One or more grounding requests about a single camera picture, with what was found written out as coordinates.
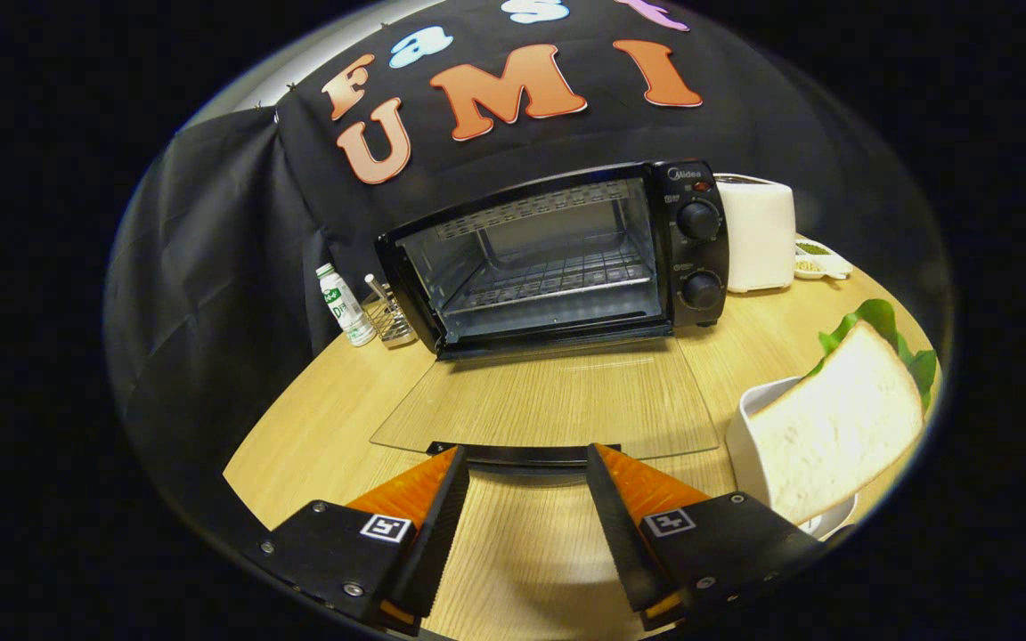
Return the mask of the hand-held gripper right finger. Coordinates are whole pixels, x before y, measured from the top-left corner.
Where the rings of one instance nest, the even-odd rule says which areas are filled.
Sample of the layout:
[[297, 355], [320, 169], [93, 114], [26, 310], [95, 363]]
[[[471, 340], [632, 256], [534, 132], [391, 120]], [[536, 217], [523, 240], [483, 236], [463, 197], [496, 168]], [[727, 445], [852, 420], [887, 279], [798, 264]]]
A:
[[745, 492], [704, 494], [602, 443], [587, 448], [586, 480], [624, 595], [646, 630], [717, 620], [826, 552]]

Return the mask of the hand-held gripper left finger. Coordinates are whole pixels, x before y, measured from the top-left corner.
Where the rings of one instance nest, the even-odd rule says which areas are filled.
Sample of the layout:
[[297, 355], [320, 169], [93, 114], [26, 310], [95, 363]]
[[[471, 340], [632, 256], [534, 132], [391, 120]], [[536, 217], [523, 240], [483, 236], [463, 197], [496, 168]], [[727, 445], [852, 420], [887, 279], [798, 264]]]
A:
[[453, 446], [345, 506], [310, 500], [249, 542], [246, 557], [350, 620], [415, 636], [451, 552], [467, 460]]

